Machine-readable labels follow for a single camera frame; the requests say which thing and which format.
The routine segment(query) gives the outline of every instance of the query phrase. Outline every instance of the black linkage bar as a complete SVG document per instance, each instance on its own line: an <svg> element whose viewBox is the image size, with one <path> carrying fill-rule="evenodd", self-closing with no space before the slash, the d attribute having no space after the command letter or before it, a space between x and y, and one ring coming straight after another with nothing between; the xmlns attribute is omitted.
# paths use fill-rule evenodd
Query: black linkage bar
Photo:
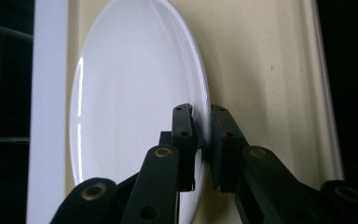
<svg viewBox="0 0 358 224"><path fill-rule="evenodd" d="M118 205L120 207L120 219L121 215L126 210L127 203L130 199L133 186L135 185L138 175L139 173L136 173L135 175L132 175L130 178L127 178L126 180L117 185L117 199Z"/></svg>
<svg viewBox="0 0 358 224"><path fill-rule="evenodd" d="M246 147L243 150L241 177L263 213L260 223L334 223L276 155L266 148ZM242 194L239 192L241 205L251 206L246 198L241 198Z"/></svg>
<svg viewBox="0 0 358 224"><path fill-rule="evenodd" d="M191 191L195 188L194 165L197 148L191 112L192 108L190 104L179 105L175 107L172 112L171 144L180 151L180 191Z"/></svg>
<svg viewBox="0 0 358 224"><path fill-rule="evenodd" d="M212 105L211 172L213 187L221 192L236 192L240 158L248 143L229 111Z"/></svg>
<svg viewBox="0 0 358 224"><path fill-rule="evenodd" d="M338 223L358 223L358 187L342 181L332 180L323 184L322 203Z"/></svg>
<svg viewBox="0 0 358 224"><path fill-rule="evenodd" d="M177 223L179 157L172 146L147 152L120 223Z"/></svg>
<svg viewBox="0 0 358 224"><path fill-rule="evenodd" d="M118 223L119 211L117 185L109 179L92 178L77 185L71 191L51 223Z"/></svg>

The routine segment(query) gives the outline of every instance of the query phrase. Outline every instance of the glossy surface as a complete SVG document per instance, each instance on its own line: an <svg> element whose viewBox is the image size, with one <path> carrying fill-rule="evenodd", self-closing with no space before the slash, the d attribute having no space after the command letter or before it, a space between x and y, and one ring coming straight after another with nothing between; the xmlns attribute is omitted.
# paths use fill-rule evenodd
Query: glossy surface
<svg viewBox="0 0 358 224"><path fill-rule="evenodd" d="M98 176L120 183L139 172L172 110L193 105L209 142L210 99L196 43L164 0L111 2L92 26L78 61L70 105L75 182ZM192 220L205 163L196 158L196 190L181 195L180 220Z"/></svg>

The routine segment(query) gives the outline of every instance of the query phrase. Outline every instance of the metal bolt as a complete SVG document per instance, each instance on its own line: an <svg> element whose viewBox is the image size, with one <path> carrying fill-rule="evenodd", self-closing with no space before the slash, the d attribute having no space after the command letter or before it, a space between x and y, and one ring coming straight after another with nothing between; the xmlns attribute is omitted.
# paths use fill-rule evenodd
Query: metal bolt
<svg viewBox="0 0 358 224"><path fill-rule="evenodd" d="M83 189L81 197L86 201L94 201L101 198L106 193L106 185L97 182Z"/></svg>
<svg viewBox="0 0 358 224"><path fill-rule="evenodd" d="M251 155L256 157L256 158L260 158L260 159L263 159L263 158L266 158L268 153L267 151L261 149L261 148L257 148L257 149L252 149L250 151Z"/></svg>
<svg viewBox="0 0 358 224"><path fill-rule="evenodd" d="M358 203L358 191L345 186L336 186L334 192L341 198L352 202Z"/></svg>
<svg viewBox="0 0 358 224"><path fill-rule="evenodd" d="M155 150L155 155L158 157L169 157L173 154L173 152L166 147L161 147Z"/></svg>

